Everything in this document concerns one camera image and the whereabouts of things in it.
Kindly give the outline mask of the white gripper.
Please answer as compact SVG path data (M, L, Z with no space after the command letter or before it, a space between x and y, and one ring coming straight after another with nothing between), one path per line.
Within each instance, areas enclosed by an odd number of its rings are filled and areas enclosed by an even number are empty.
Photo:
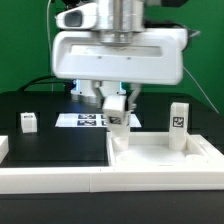
M52 69L59 78L97 80L91 85L98 108L105 100L102 81L132 83L127 105L134 111L141 84L181 81L186 45L187 31L181 28L151 28L134 34L126 46L104 45L97 32L63 31L54 39Z

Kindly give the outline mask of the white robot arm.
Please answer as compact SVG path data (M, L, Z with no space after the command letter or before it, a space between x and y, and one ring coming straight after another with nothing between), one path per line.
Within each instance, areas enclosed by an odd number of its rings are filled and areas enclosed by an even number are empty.
M143 84L176 85L183 77L182 52L187 28L144 20L150 6L180 8L189 0L63 0L75 6L56 16L60 32L52 47L56 77L89 80L97 103L109 106L102 83L124 82L134 91L122 103L126 110Z

